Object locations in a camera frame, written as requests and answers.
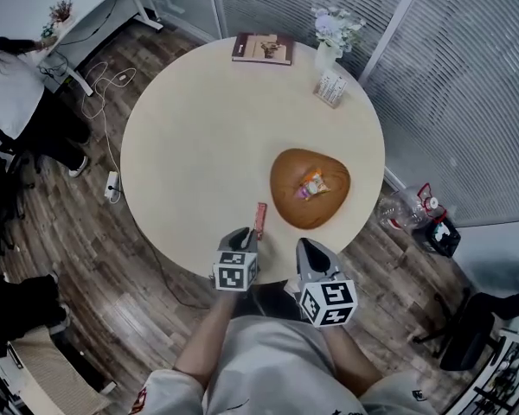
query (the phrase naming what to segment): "brown bowl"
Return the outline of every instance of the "brown bowl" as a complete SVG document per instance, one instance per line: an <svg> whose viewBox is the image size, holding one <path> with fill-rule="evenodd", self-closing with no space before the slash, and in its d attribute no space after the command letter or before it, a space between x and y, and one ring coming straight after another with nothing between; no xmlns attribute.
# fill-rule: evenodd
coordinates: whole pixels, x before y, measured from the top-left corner
<svg viewBox="0 0 519 415"><path fill-rule="evenodd" d="M297 198L304 177L320 168L330 192L314 195L308 201ZM338 160L305 149L281 152L271 167L271 195L285 221L298 229L315 229L327 222L348 195L350 177Z"/></svg>

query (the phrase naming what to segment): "power strip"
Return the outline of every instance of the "power strip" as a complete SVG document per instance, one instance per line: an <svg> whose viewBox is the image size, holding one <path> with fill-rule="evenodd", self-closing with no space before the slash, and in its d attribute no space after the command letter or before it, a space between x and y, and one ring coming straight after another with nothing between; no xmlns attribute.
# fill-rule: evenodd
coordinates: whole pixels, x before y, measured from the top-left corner
<svg viewBox="0 0 519 415"><path fill-rule="evenodd" d="M108 199L111 204L115 204L121 198L121 188L119 184L119 172L110 171L107 177L106 190L104 190L104 197Z"/></svg>

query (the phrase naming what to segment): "white cube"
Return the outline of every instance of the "white cube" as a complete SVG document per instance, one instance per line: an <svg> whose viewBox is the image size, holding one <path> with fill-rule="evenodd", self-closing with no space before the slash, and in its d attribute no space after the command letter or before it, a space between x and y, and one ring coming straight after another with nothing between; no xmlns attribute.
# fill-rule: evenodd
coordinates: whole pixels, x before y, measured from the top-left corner
<svg viewBox="0 0 519 415"><path fill-rule="evenodd" d="M257 258L257 253L217 251L215 288L219 291L247 291L258 276Z"/></svg>
<svg viewBox="0 0 519 415"><path fill-rule="evenodd" d="M357 309L354 282L326 281L306 283L300 307L316 328L346 324Z"/></svg>

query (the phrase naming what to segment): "small sign card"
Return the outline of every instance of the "small sign card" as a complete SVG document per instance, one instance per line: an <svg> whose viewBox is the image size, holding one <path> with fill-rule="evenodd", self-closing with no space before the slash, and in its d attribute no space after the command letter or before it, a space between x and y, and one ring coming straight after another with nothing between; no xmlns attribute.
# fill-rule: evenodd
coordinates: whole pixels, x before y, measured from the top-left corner
<svg viewBox="0 0 519 415"><path fill-rule="evenodd" d="M341 97L343 96L347 84L348 81L346 81L341 75L327 69L319 83L315 86L313 93L327 105L334 108L340 104Z"/></svg>

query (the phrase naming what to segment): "white cable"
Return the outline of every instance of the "white cable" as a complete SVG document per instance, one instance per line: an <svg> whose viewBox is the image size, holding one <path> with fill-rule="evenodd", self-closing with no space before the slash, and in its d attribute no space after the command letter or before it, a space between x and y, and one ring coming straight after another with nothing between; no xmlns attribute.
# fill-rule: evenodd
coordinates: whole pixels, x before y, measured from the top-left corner
<svg viewBox="0 0 519 415"><path fill-rule="evenodd" d="M100 113L102 113L104 115L104 133L106 134L106 142L107 142L107 149L109 150L110 152L110 157L112 158L112 161L113 161L113 165L115 166L115 169L118 170L118 174L119 174L119 188L121 189L121 170L119 169L119 166L118 164L115 162L115 158L113 158L113 153L112 153L112 146L110 145L110 137L107 133L107 118L106 118L106 112L104 111L104 108L106 107L106 89L110 86L110 85L114 85L115 87L125 87L127 86L129 83L131 83L132 79L135 78L135 75L137 75L137 69L135 69L134 67L128 67L127 69L119 72L119 73L116 73L111 79L107 79L106 77L103 77L103 75L106 73L106 70L107 70L107 67L108 67L108 64L107 62L105 61L101 61L100 63L96 63L93 67L91 67L89 69L89 71L86 73L85 75L85 80L87 79L88 75L98 66L100 65L105 65L104 67L104 70L100 73L100 75L98 76L98 78L92 83L92 85L90 85L90 87L93 89L94 93L96 94L97 97L100 97L101 100L102 100L102 103L101 103L101 107L100 109L94 113L93 115L88 115L86 112L85 112L85 100L87 99L87 95L84 93L83 94L83 100L81 101L80 103L80 112L86 117L88 118L89 120L93 120L95 119L96 117L98 117L100 115ZM124 83L124 84L118 84L118 83L114 83L113 81L118 77L120 76L121 74L125 74L125 73L128 73L130 71L133 71L133 74L131 77L129 77L127 79L127 81ZM102 81L107 81L107 85L104 87L104 90L102 91L102 93L99 93L98 92L98 84ZM111 204L115 204L117 203L119 200L121 199L121 193L119 193L119 197L116 201L110 201Z"/></svg>

